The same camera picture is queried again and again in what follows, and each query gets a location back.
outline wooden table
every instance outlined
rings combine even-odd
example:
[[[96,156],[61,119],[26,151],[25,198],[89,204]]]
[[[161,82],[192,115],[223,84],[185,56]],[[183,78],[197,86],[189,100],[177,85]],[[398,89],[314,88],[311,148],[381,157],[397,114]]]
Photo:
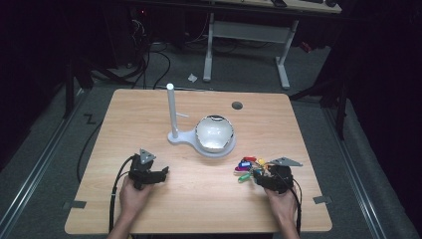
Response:
[[[289,98],[282,94],[175,92],[180,130],[191,130],[203,118],[228,119],[237,136],[233,151],[207,158],[186,144],[172,145],[167,92],[117,90],[91,155],[66,223],[70,234],[104,234],[108,230],[111,188],[122,163],[143,148],[157,156],[152,170],[169,166],[164,183],[154,186],[132,233],[253,233],[276,232],[264,189],[252,180],[237,181],[235,166],[246,155],[266,160],[289,157],[303,167],[292,167],[303,197],[303,231],[327,231],[331,221]],[[233,102],[243,104],[241,110]],[[115,217],[119,201],[115,203]]]
[[[252,6],[274,7],[271,0],[214,0],[215,2],[245,4]],[[323,3],[313,3],[301,0],[283,0],[289,10],[300,10],[320,13],[340,13],[341,8],[336,4],[334,7],[328,7]]]

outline black cable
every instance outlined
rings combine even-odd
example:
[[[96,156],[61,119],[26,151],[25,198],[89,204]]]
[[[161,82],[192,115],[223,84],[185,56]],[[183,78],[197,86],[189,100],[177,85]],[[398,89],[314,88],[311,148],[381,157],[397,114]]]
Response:
[[[81,151],[80,157],[78,159],[78,165],[77,165],[77,179],[78,182],[81,183],[82,179],[81,179],[81,174],[80,174],[80,167],[81,167],[81,161],[82,161],[82,156],[84,155],[85,150],[87,149],[88,143],[91,141],[91,138],[94,136],[94,134],[96,133],[97,130],[99,130],[100,126],[103,124],[103,121],[101,121],[96,129],[94,129],[94,131],[91,133],[90,137],[87,139],[87,141],[85,142],[84,148]]]
[[[168,61],[168,67],[167,67],[167,70],[164,72],[164,74],[162,74],[162,76],[160,77],[160,78],[158,78],[158,80],[156,80],[155,81],[155,84],[154,84],[154,86],[152,87],[152,89],[153,90],[155,90],[155,88],[157,87],[157,85],[158,85],[158,83],[159,83],[159,81],[161,81],[161,79],[163,79],[164,78],[164,76],[168,73],[168,71],[170,71],[170,59],[167,57],[167,56],[165,56],[164,54],[162,54],[162,53],[160,53],[160,52],[154,52],[154,53],[156,53],[156,54],[159,54],[159,55],[161,55],[161,56],[163,56],[163,57],[165,57],[166,59],[167,59],[167,61]]]
[[[288,187],[289,191],[292,193],[293,197],[298,204],[298,218],[296,219],[296,230],[298,231],[298,235],[301,235],[301,226],[302,226],[302,189],[301,186],[298,184],[296,180],[293,181],[298,185],[299,191],[301,193],[301,200],[298,199],[298,195],[292,190],[291,187],[286,183],[286,181],[280,176],[280,174],[276,171],[276,174],[280,177],[283,183]]]
[[[189,43],[189,44],[185,44],[185,47],[190,48],[190,49],[194,49],[194,50],[198,50],[198,49],[205,49],[208,44],[205,42],[203,43],[204,40],[207,40],[206,38],[202,39],[201,41],[196,41],[194,43]],[[201,47],[192,47],[191,45],[200,45]]]
[[[131,156],[130,158],[128,158],[123,165],[121,166],[120,170],[118,171],[117,177],[115,178],[114,181],[114,186],[112,187],[112,191],[111,191],[111,199],[109,201],[109,221],[108,221],[108,232],[111,232],[112,228],[114,227],[114,202],[115,202],[115,194],[117,192],[117,183],[118,180],[125,175],[121,174],[121,172],[123,171],[124,167],[127,165],[127,163],[131,160],[134,159],[134,156]]]
[[[254,45],[251,45],[251,44],[245,44],[242,41],[237,41],[237,42],[238,42],[237,44],[242,46],[242,47],[255,48],[255,49],[266,48],[266,47],[270,47],[270,46],[274,45],[274,43],[271,43],[271,42],[261,43],[261,45],[259,45],[259,46],[254,46]]]
[[[168,44],[167,43],[155,43],[155,44],[152,44],[152,45],[158,45],[158,44],[164,44],[164,48],[162,48],[162,49],[159,49],[159,50],[154,50],[154,51],[151,51],[151,52],[153,52],[153,53],[159,53],[159,52],[164,52],[165,50],[167,50],[167,48],[168,48]]]
[[[205,18],[204,27],[202,28],[201,33],[200,33],[200,34],[198,35],[198,37],[196,37],[194,40],[189,41],[189,42],[185,42],[185,46],[186,46],[186,47],[190,48],[189,44],[192,44],[192,43],[197,43],[197,42],[201,42],[201,41],[203,41],[203,40],[207,40],[207,39],[208,39],[208,36],[207,36],[207,37],[204,37],[204,38],[202,38],[202,39],[200,39],[200,38],[204,35],[205,30],[207,29],[207,26],[209,25],[209,24],[208,24],[209,19],[210,19],[210,14],[209,14],[209,13],[207,13],[207,17]]]
[[[151,34],[147,34],[146,36],[141,38],[141,42],[143,43],[140,48],[138,49],[138,51],[136,52],[136,59],[135,61],[138,62],[138,66],[137,68],[124,76],[117,76],[116,74],[112,73],[111,71],[109,71],[108,69],[104,69],[103,67],[96,65],[95,63],[88,61],[86,59],[83,59],[86,64],[89,64],[89,66],[92,66],[94,69],[96,69],[97,71],[99,71],[101,74],[103,74],[104,76],[106,76],[106,78],[102,78],[96,74],[94,74],[93,72],[91,73],[92,77],[102,80],[102,81],[107,81],[107,80],[113,80],[115,82],[121,83],[121,84],[125,84],[125,85],[132,85],[133,83],[130,81],[127,81],[127,79],[132,78],[138,74],[142,74],[142,72],[145,71],[144,68],[144,64],[142,63],[143,61],[143,53],[146,52],[146,48],[150,47],[149,46],[149,40],[151,38]]]
[[[141,60],[142,64],[144,65],[143,71],[139,74],[139,76],[136,78],[136,80],[133,82],[131,88],[134,89],[137,85],[137,82],[142,76],[145,76],[146,68],[148,67],[147,63],[145,63],[145,60],[142,58]]]
[[[238,47],[238,41],[233,40],[233,39],[229,39],[224,41],[223,39],[219,39],[219,41],[215,41],[216,43],[225,43],[228,42],[228,44],[225,44],[223,46],[216,46],[217,44],[213,44],[213,51],[216,53],[221,53],[221,54],[229,54],[232,53],[233,51],[235,51]],[[228,47],[229,45],[233,45],[232,49],[228,50],[228,51],[219,51],[217,50],[217,47]]]
[[[146,66],[149,66],[149,59],[150,59],[150,53],[151,53],[151,48],[148,49],[148,55],[147,55],[147,60],[146,60]],[[146,69],[145,69],[145,73],[143,74],[143,89],[146,90]]]

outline round white stand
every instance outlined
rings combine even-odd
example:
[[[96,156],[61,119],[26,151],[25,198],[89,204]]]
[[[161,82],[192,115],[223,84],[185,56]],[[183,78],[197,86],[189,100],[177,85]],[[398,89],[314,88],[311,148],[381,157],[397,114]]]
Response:
[[[236,136],[233,134],[232,140],[230,140],[230,142],[226,145],[226,147],[222,151],[220,152],[206,151],[201,147],[201,145],[199,145],[199,142],[196,140],[195,128],[191,131],[179,131],[177,138],[173,137],[173,133],[170,132],[167,136],[167,139],[171,144],[181,144],[181,143],[190,144],[200,154],[206,157],[213,157],[213,158],[223,157],[229,154],[233,150],[236,144]]]

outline hand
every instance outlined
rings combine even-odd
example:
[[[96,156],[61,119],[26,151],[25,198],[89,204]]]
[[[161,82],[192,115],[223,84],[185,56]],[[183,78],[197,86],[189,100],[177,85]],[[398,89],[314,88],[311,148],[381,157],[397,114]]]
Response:
[[[264,190],[270,200],[273,215],[276,217],[283,238],[299,238],[295,225],[295,213],[298,204],[292,192],[287,190],[285,193],[279,194],[279,192],[267,188],[264,188]]]
[[[142,190],[137,190],[133,186],[133,180],[127,176],[124,178],[119,196],[121,212],[107,239],[127,238],[131,224],[136,219],[137,214],[145,207],[152,187],[153,184],[150,184],[145,185]]]
[[[145,206],[152,187],[153,184],[147,184],[143,186],[142,190],[137,190],[133,187],[133,180],[126,176],[119,196],[121,207],[120,217],[134,220]]]

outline black tape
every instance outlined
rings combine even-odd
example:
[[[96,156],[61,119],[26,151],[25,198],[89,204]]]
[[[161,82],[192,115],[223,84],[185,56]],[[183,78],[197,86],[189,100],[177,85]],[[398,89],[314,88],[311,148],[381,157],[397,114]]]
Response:
[[[320,203],[330,204],[332,203],[332,199],[330,196],[314,197],[314,203],[315,204],[320,204]]]
[[[63,209],[64,210],[68,210],[68,209],[71,209],[71,208],[82,208],[82,209],[84,209],[86,205],[87,205],[86,201],[66,201],[63,204]]]

